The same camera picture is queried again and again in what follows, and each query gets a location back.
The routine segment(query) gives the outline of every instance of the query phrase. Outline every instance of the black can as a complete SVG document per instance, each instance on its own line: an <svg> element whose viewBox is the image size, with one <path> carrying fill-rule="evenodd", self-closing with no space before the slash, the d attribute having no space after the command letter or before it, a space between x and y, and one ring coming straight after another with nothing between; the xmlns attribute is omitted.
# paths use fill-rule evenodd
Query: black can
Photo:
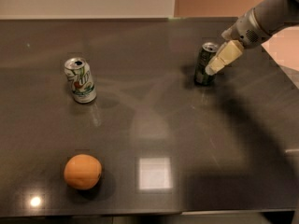
<svg viewBox="0 0 299 224"><path fill-rule="evenodd" d="M194 82L204 86L210 85L215 79L206 73L206 66L209 61L215 56L219 45L213 42L206 42L199 51L197 63L195 66Z"/></svg>

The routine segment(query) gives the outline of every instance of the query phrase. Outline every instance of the white wall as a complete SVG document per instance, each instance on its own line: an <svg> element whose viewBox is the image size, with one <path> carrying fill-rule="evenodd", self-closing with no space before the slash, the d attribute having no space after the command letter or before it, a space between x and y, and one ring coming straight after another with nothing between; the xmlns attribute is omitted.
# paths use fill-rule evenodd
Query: white wall
<svg viewBox="0 0 299 224"><path fill-rule="evenodd" d="M0 19L172 17L175 0L0 0Z"/></svg>

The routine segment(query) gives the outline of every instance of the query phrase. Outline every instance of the soda can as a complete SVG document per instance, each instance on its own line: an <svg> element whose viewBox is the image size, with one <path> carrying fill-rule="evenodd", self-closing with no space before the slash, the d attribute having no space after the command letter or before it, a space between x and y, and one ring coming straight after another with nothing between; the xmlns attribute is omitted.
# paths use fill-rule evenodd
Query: soda can
<svg viewBox="0 0 299 224"><path fill-rule="evenodd" d="M85 59L75 57L67 60L64 64L64 72L75 101L84 104L95 99L93 77Z"/></svg>
<svg viewBox="0 0 299 224"><path fill-rule="evenodd" d="M215 56L218 49L219 45L213 42L206 42L202 46L198 54L197 64L195 66L195 84L208 86L215 79L215 75L210 76L206 73L206 66L208 65L209 61L213 58L213 56Z"/></svg>

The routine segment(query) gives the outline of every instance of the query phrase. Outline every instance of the can lid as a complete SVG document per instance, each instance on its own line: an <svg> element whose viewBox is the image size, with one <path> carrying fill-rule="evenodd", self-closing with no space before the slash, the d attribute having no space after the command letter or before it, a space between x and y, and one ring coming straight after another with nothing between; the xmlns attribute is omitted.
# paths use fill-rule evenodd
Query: can lid
<svg viewBox="0 0 299 224"><path fill-rule="evenodd" d="M69 70L76 70L76 69L82 68L85 65L85 63L86 63L86 61L84 58L74 57L74 58L68 59L65 62L64 67Z"/></svg>
<svg viewBox="0 0 299 224"><path fill-rule="evenodd" d="M214 42L206 42L203 45L203 49L205 49L208 52L217 52L217 50L219 49L219 45Z"/></svg>

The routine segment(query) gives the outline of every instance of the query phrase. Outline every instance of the table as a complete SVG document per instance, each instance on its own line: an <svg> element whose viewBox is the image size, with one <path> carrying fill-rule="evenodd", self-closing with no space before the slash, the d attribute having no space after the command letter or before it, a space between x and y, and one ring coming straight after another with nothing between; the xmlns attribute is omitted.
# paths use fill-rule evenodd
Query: table
<svg viewBox="0 0 299 224"><path fill-rule="evenodd" d="M299 92L262 49L194 86L198 51L235 18L0 21L0 217L293 209ZM64 62L88 60L94 102ZM63 178L76 154L95 188ZM30 200L39 196L41 205Z"/></svg>

